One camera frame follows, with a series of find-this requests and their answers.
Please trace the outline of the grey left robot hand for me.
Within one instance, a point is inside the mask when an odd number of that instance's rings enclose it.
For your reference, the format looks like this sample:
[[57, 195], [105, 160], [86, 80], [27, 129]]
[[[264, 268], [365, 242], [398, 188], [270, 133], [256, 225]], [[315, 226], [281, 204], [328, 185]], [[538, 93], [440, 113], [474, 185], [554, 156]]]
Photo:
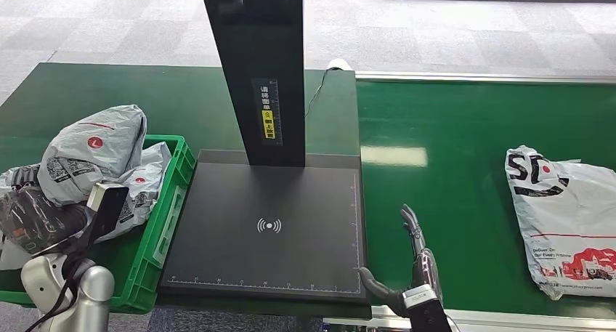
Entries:
[[57, 206], [38, 181], [39, 167], [22, 166], [1, 174], [1, 232], [30, 255], [39, 254], [76, 235], [92, 216], [77, 203]]

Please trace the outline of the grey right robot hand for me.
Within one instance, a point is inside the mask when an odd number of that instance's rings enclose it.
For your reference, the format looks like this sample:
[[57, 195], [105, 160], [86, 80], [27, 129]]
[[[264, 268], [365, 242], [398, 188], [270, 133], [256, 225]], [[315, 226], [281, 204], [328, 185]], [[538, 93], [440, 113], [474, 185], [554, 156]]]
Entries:
[[389, 288], [377, 281], [367, 267], [358, 269], [361, 283], [369, 293], [382, 300], [400, 317], [410, 318], [424, 310], [428, 315], [438, 315], [443, 312], [442, 288], [434, 254], [426, 244], [424, 232], [414, 210], [404, 204], [400, 216], [413, 252], [409, 287], [405, 290]]

